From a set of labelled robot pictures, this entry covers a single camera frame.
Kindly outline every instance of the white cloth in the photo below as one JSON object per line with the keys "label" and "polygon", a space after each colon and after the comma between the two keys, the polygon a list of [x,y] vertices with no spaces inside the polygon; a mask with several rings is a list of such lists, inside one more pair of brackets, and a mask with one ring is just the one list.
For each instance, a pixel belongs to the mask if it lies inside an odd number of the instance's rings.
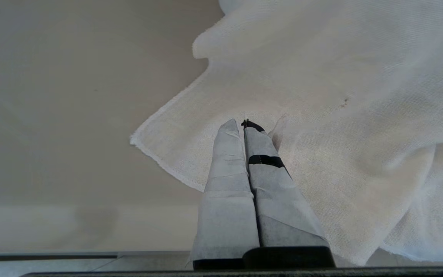
{"label": "white cloth", "polygon": [[335,254],[443,261],[443,1],[247,1],[193,52],[208,69],[132,144],[203,190],[220,124],[276,126]]}

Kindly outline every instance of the white towel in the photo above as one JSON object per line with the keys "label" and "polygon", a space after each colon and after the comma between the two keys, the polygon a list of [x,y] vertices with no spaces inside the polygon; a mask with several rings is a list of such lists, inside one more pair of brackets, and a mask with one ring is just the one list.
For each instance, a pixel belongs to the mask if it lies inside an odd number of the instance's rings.
{"label": "white towel", "polygon": [[193,52],[208,69],[132,144],[203,190],[220,124],[276,126],[335,254],[443,261],[443,1],[246,1]]}

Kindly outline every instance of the cloth fold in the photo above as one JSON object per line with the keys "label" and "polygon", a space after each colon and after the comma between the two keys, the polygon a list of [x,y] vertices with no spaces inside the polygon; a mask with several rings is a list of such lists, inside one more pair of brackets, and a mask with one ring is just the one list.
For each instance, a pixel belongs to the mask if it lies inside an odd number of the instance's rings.
{"label": "cloth fold", "polygon": [[251,118],[335,254],[443,261],[443,1],[244,1],[193,53],[206,72],[132,144],[202,191],[218,126]]}

